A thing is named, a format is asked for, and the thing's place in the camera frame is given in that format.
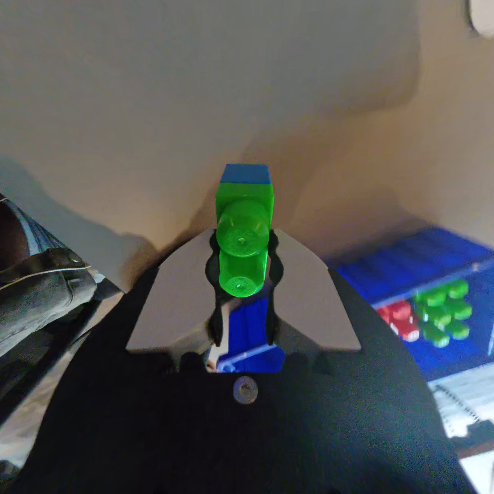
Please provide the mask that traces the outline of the person's leg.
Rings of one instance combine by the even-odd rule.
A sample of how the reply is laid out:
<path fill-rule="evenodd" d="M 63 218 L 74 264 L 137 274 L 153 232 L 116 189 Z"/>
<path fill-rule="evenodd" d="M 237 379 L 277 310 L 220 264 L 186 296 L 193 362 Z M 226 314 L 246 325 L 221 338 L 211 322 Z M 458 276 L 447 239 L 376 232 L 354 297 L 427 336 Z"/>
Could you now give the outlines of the person's leg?
<path fill-rule="evenodd" d="M 88 302 L 104 279 L 1 195 L 1 356 Z"/>

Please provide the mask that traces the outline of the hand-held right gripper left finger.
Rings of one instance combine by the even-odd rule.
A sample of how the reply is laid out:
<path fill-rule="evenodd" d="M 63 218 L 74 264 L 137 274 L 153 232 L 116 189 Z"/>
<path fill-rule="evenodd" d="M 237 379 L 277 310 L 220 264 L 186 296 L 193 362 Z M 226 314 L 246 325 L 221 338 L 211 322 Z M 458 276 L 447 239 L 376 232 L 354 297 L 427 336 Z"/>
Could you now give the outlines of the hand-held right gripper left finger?
<path fill-rule="evenodd" d="M 129 353 L 203 354 L 222 343 L 222 314 L 207 277 L 213 256 L 207 229 L 171 253 L 159 266 L 126 345 Z"/>

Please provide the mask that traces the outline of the blue building block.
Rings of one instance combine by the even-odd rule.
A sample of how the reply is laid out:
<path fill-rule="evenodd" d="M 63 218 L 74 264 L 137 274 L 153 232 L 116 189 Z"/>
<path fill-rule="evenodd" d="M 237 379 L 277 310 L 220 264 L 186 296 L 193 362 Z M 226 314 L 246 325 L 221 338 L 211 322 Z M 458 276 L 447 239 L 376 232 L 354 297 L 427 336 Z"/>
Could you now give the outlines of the blue building block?
<path fill-rule="evenodd" d="M 269 167 L 265 164 L 227 164 L 220 183 L 272 185 Z"/>

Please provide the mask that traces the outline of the red two-stud building block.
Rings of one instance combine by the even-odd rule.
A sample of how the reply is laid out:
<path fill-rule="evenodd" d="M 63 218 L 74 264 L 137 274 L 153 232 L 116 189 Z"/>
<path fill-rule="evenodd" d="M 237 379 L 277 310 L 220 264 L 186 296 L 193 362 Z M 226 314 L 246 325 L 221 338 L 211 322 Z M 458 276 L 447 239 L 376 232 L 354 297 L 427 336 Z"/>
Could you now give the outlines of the red two-stud building block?
<path fill-rule="evenodd" d="M 399 300 L 376 311 L 401 340 L 412 343 L 419 339 L 420 329 L 407 300 Z"/>

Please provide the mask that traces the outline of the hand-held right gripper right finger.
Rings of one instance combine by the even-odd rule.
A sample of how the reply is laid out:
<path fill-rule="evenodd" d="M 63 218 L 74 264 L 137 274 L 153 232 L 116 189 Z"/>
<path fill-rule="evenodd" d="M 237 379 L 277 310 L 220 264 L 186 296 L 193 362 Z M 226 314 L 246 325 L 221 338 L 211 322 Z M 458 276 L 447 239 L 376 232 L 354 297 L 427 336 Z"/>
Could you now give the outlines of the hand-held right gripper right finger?
<path fill-rule="evenodd" d="M 268 256 L 268 344 L 287 355 L 361 350 L 325 263 L 280 229 L 270 232 Z"/>

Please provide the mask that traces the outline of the blue plastic bin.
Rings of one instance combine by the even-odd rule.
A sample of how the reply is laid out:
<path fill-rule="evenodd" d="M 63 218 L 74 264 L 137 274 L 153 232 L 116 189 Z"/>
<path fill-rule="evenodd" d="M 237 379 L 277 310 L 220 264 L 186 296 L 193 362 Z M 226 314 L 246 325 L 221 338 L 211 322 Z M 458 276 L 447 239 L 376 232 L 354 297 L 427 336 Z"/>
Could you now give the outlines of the blue plastic bin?
<path fill-rule="evenodd" d="M 437 227 L 425 228 L 357 260 L 342 262 L 337 271 L 375 309 L 407 300 L 416 324 L 424 292 L 458 279 L 469 282 L 463 299 L 473 306 L 465 340 L 450 340 L 436 348 L 420 334 L 417 341 L 402 340 L 427 381 L 433 381 L 493 361 L 493 249 Z"/>

